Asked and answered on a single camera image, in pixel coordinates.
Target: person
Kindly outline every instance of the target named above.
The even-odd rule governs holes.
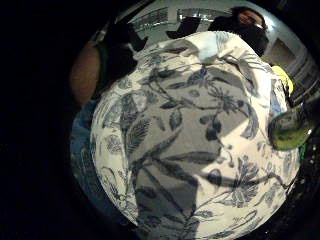
[[[236,33],[261,57],[269,42],[264,17],[249,7],[234,7],[231,12],[231,17],[217,17],[208,31]]]

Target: dark clothing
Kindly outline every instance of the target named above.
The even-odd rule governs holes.
[[[244,25],[234,17],[217,17],[208,31],[226,31],[236,33],[261,57],[269,42],[265,30],[255,25]]]

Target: floral print fabric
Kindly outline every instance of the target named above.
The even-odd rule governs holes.
[[[268,141],[287,109],[270,66],[219,31],[135,58],[93,116],[92,158],[111,201],[145,239],[236,239],[266,222],[298,170],[297,150]]]

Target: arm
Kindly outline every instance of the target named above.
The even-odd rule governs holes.
[[[99,52],[89,42],[80,52],[70,74],[70,85],[76,101],[82,106],[93,95],[100,72]]]

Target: leaf pattern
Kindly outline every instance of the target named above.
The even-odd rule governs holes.
[[[211,170],[211,172],[207,176],[207,180],[212,184],[220,186],[222,181],[220,170],[219,169]]]
[[[152,116],[152,117],[156,120],[156,123],[157,123],[158,127],[159,127],[162,131],[165,131],[165,130],[166,130],[166,127],[164,126],[163,120],[162,120],[160,117],[157,117],[157,116]]]
[[[172,75],[175,73],[176,73],[175,70],[163,70],[163,71],[158,72],[158,76],[160,78],[168,78],[168,77],[172,77]]]
[[[110,135],[106,138],[107,149],[111,154],[121,153],[121,141],[116,135]]]
[[[163,174],[178,180],[188,182],[194,187],[198,186],[197,180],[190,174],[183,171],[183,169],[179,165],[162,161],[155,161],[154,163],[157,169]]]
[[[182,123],[181,111],[179,109],[176,109],[170,115],[169,124],[170,124],[171,130],[174,131],[177,127],[181,125],[181,123]]]
[[[178,83],[173,83],[166,88],[167,89],[181,89],[181,88],[186,88],[189,86],[190,86],[190,84],[188,84],[186,82],[178,82]]]
[[[170,109],[170,108],[175,108],[179,105],[180,103],[178,101],[170,101],[166,102],[163,105],[160,106],[162,109]]]
[[[156,192],[151,187],[141,186],[136,190],[136,194],[141,193],[147,198],[154,199],[157,197]]]
[[[225,36],[218,37],[220,41],[218,48],[225,47],[224,41],[228,40],[229,35]],[[187,62],[184,63],[185,66],[182,66],[181,63],[179,65],[179,55],[176,54],[174,58],[177,59],[174,61],[177,60],[177,69],[181,70],[177,71],[168,69],[170,62],[166,62],[167,56],[173,54],[166,54],[166,56],[159,53],[153,56],[141,56],[137,69],[139,73],[130,75],[131,80],[125,77],[116,82],[110,90],[113,93],[106,93],[105,97],[101,98],[102,103],[99,104],[95,113],[95,118],[98,120],[93,123],[93,128],[96,128],[92,137],[99,139],[100,132],[107,131],[108,134],[104,136],[107,136],[109,140],[105,138],[105,141],[100,141],[100,138],[100,142],[96,144],[94,144],[95,140],[92,140],[91,152],[95,153],[93,156],[97,159],[106,153],[110,155],[123,153],[121,161],[127,162],[118,164],[120,168],[117,168],[115,164],[112,169],[104,169],[102,174],[99,173],[100,182],[105,190],[109,191],[108,196],[112,202],[126,217],[135,220],[136,216],[139,216],[140,219],[136,219],[139,227],[150,232],[150,238],[153,237],[151,236],[153,232],[160,231],[161,228],[168,231],[165,231],[166,234],[162,236],[157,236],[159,239],[192,240],[195,239],[195,236],[203,240],[234,239],[241,232],[247,234],[253,231],[263,219],[263,213],[259,213],[258,216],[252,216],[250,213],[251,217],[249,214],[245,215],[250,206],[255,204],[257,209],[269,207],[269,212],[276,210],[274,206],[281,206],[279,201],[281,185],[276,182],[270,187],[270,184],[266,184],[269,180],[264,184],[259,184],[263,181],[258,178],[260,163],[256,163],[263,158],[265,161],[262,165],[267,168],[268,174],[273,173],[275,176],[277,170],[280,180],[283,175],[289,180],[294,172],[292,170],[294,156],[282,157],[284,161],[280,165],[276,163],[274,158],[280,159],[280,157],[277,156],[277,152],[270,151],[266,139],[261,137],[265,132],[265,126],[259,126],[259,120],[267,119],[269,116],[261,117],[260,112],[254,107],[256,105],[251,103],[255,101],[252,96],[256,96],[258,92],[255,91],[254,86],[251,87],[251,93],[245,92],[244,87],[247,87],[245,86],[247,83],[243,83],[243,79],[240,79],[243,76],[235,71],[232,72],[231,77],[227,65],[229,63],[224,62],[225,59],[221,59],[221,64],[217,66],[206,65],[198,71],[192,71]],[[136,87],[140,89],[130,89],[129,92],[127,89],[132,88],[133,84],[135,89]],[[195,118],[187,119],[187,116],[191,115],[189,113],[194,114]],[[229,128],[229,122],[225,123],[224,120],[228,117],[232,122],[232,118],[238,116],[241,119],[243,116],[248,119],[244,132],[241,136],[236,136],[239,138],[239,145],[242,142],[249,144],[250,141],[257,143],[253,146],[252,151],[259,152],[259,154],[250,153],[252,159],[247,156],[238,158],[239,155],[235,152],[239,150],[239,145],[228,142],[227,134],[233,135],[234,132],[232,132],[232,127]],[[188,145],[183,145],[182,136],[185,136],[189,131],[188,127],[192,124],[194,124],[194,129],[198,127],[199,133],[202,134],[200,141],[203,141],[204,144],[201,145],[201,149],[185,148]],[[86,127],[90,128],[91,124],[87,123]],[[95,164],[102,166],[101,162],[103,160],[100,158]],[[73,165],[83,168],[84,172],[87,171],[86,164]],[[191,191],[199,190],[194,191],[199,196],[206,194],[203,186],[211,184],[214,185],[215,193],[209,196],[211,199],[204,200],[200,196],[200,201],[191,202],[187,207],[182,207],[180,206],[181,199],[178,201],[180,196],[177,196],[172,190],[174,188],[166,189],[168,184],[171,184],[170,181],[172,184],[186,186]],[[258,190],[261,191],[259,187],[265,190],[262,197],[262,194],[257,196]],[[143,202],[135,202],[135,196],[139,196],[138,199],[142,199]],[[161,204],[159,209],[155,210],[156,201],[161,201]],[[168,207],[170,212],[162,211],[162,207]],[[233,225],[225,229],[219,229],[219,224],[212,225],[215,232],[208,232],[207,237],[201,233],[198,234],[198,226],[220,221],[224,217],[228,218],[224,213],[215,215],[216,208],[214,207],[230,210],[231,214],[238,216],[237,221],[229,218]],[[244,215],[236,215],[239,212],[243,212]]]
[[[129,78],[124,78],[123,80],[120,80],[118,83],[118,88],[120,89],[128,89],[132,87],[132,82]]]
[[[256,111],[249,104],[246,105],[249,111],[249,123],[244,132],[241,134],[241,137],[251,140],[257,135],[259,121]]]
[[[203,164],[207,165],[213,163],[218,156],[218,153],[212,152],[188,152],[167,158],[161,159],[161,161],[177,161],[185,163]]]
[[[132,130],[128,134],[127,141],[127,153],[131,154],[139,147],[148,133],[148,127],[150,119],[142,119],[136,125],[132,127]]]
[[[192,89],[192,90],[189,91],[189,95],[190,95],[191,97],[197,98],[197,97],[200,96],[200,93],[199,93],[199,91],[197,91],[197,90],[195,90],[195,89]]]
[[[234,234],[234,231],[223,231],[223,232],[213,234],[213,235],[207,237],[206,239],[220,239],[220,238],[224,238],[224,237],[229,237],[232,234]]]
[[[172,216],[172,215],[169,215],[169,214],[164,214],[163,216],[166,217],[167,219],[169,219],[172,222],[184,224],[184,222],[181,219],[179,219],[178,217],[176,217],[176,216]]]
[[[219,120],[214,119],[211,124],[208,125],[206,130],[206,139],[208,141],[214,141],[218,139],[218,134],[221,131],[221,123]]]
[[[273,200],[274,200],[274,197],[276,195],[276,192],[280,189],[280,186],[278,183],[274,183],[272,185],[272,187],[269,189],[269,191],[266,193],[265,195],[265,202],[267,204],[267,206],[270,208],[272,203],[273,203]]]
[[[211,211],[199,211],[199,212],[196,212],[194,216],[202,217],[202,218],[211,218],[213,217],[213,213]]]

